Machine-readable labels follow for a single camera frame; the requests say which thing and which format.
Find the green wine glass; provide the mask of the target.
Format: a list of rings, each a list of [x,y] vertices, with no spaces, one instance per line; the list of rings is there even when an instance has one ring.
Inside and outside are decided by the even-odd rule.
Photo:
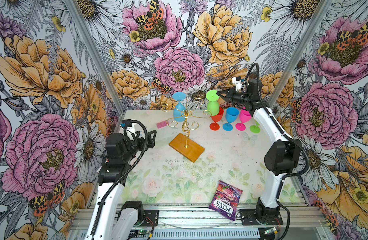
[[[216,116],[219,114],[220,105],[218,99],[220,98],[217,94],[217,90],[210,90],[206,93],[207,103],[207,111],[211,114],[211,116]]]
[[[261,132],[260,124],[255,121],[255,124],[250,126],[250,131],[254,134],[259,134]]]

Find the blue front wine glass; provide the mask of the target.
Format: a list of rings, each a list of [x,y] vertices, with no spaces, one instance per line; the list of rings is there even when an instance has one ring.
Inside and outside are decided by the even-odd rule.
[[[232,123],[238,118],[239,110],[234,107],[230,107],[226,110],[226,123],[223,124],[223,129],[227,132],[233,130]]]

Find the pink wine glass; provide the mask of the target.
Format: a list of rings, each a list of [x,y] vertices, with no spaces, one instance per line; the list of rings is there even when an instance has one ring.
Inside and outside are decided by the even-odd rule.
[[[236,124],[236,129],[238,131],[245,131],[246,130],[245,123],[248,122],[251,118],[252,116],[249,113],[249,111],[241,110],[239,115],[240,122]]]

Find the red wine glass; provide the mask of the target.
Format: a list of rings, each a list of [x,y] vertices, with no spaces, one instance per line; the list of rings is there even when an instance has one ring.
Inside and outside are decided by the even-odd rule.
[[[219,113],[215,116],[212,116],[213,123],[210,124],[210,129],[213,131],[218,131],[220,129],[220,125],[218,122],[223,118],[224,110],[219,107]]]

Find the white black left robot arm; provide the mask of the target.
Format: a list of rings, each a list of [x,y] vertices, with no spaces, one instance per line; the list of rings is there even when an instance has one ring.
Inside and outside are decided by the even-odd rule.
[[[128,201],[116,216],[117,206],[124,191],[126,178],[146,150],[155,146],[156,131],[145,139],[140,132],[114,133],[106,139],[107,158],[99,171],[97,202],[90,221],[86,240],[127,240],[135,225],[144,220],[140,201]]]

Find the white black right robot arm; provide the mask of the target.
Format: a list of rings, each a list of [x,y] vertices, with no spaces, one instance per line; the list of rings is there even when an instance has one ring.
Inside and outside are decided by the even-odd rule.
[[[265,167],[269,171],[264,192],[258,198],[256,209],[251,212],[256,222],[266,224],[280,216],[278,201],[285,178],[297,166],[301,147],[281,127],[267,103],[260,95],[260,84],[255,80],[233,78],[234,86],[217,92],[224,101],[242,104],[272,144],[264,156]]]

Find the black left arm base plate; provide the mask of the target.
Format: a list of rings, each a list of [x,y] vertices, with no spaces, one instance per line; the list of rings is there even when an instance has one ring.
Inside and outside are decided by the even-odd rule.
[[[144,218],[135,227],[156,227],[159,223],[159,210],[144,210]]]

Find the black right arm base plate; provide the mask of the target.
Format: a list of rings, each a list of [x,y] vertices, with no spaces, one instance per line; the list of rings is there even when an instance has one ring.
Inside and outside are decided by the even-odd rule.
[[[280,215],[279,209],[272,210],[256,210],[241,209],[238,211],[237,220],[240,220],[243,226],[256,225],[276,225],[281,226],[284,222]]]

